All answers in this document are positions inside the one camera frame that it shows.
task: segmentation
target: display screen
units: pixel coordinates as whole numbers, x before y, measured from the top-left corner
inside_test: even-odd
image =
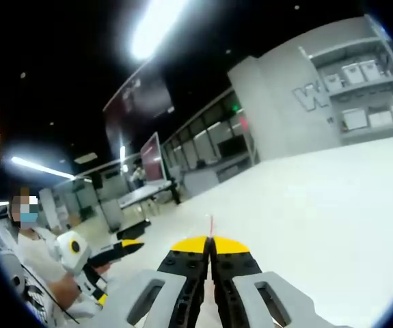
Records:
[[[158,134],[155,133],[140,150],[147,181],[165,179]]]
[[[119,89],[104,108],[105,126],[111,150],[119,156],[138,133],[172,108],[169,91],[153,61],[144,64]]]

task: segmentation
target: white floor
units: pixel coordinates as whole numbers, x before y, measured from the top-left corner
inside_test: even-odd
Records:
[[[177,241],[209,235],[211,216],[213,234],[246,244],[335,325],[372,327],[393,303],[393,138],[261,163],[152,218],[145,246],[109,275],[156,269]],[[106,243],[104,223],[86,223]],[[212,287],[198,327],[220,327]]]

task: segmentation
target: cable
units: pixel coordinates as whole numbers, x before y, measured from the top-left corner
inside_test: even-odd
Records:
[[[58,307],[61,309],[62,312],[64,312],[68,317],[70,317],[74,322],[76,322],[78,325],[79,321],[77,321],[75,318],[73,318],[73,316],[71,314],[69,314],[65,309],[62,308],[62,306],[56,301],[56,299],[53,298],[52,294],[50,292],[47,291],[47,288],[43,286],[43,284],[35,277],[35,275],[33,275],[31,273],[31,271],[28,270],[27,267],[25,267],[23,264],[21,265],[24,270],[26,270],[26,272],[28,272],[28,274],[30,274],[31,277],[33,277],[35,279],[36,282],[38,282],[38,284],[41,286],[41,288],[43,288],[43,290],[46,292],[46,294],[52,299],[52,301],[58,305]]]

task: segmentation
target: shelf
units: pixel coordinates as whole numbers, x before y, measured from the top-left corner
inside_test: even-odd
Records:
[[[378,79],[378,80],[374,80],[374,81],[367,81],[367,82],[352,84],[347,87],[343,87],[340,90],[329,92],[328,96],[329,97],[339,96],[341,94],[346,94],[348,92],[358,91],[358,90],[364,89],[366,87],[373,87],[376,85],[383,85],[383,84],[387,84],[387,83],[393,83],[393,77],[385,77],[383,79]]]
[[[383,125],[383,126],[378,126],[378,127],[368,127],[368,128],[357,128],[355,130],[351,130],[348,132],[342,132],[340,136],[343,139],[348,139],[348,138],[355,138],[355,137],[361,137],[364,135],[369,135],[372,133],[380,133],[380,132],[386,132],[386,131],[391,131],[393,130],[393,124],[389,125]]]
[[[362,38],[327,48],[309,55],[308,58],[318,68],[332,62],[339,62],[344,58],[373,52],[377,46],[383,46],[379,37]]]

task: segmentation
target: black ceiling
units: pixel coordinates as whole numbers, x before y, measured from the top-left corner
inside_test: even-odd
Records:
[[[5,160],[15,154],[77,174],[113,159],[102,108],[141,65],[132,58],[129,45],[146,4],[147,0],[0,1]],[[309,1],[190,0],[157,51],[176,110],[155,130],[162,140],[169,137],[230,86],[226,73],[243,58],[260,56],[320,25],[362,14],[348,1],[322,6]],[[137,143],[144,141],[143,136]],[[73,162],[88,152],[98,158],[85,165]]]

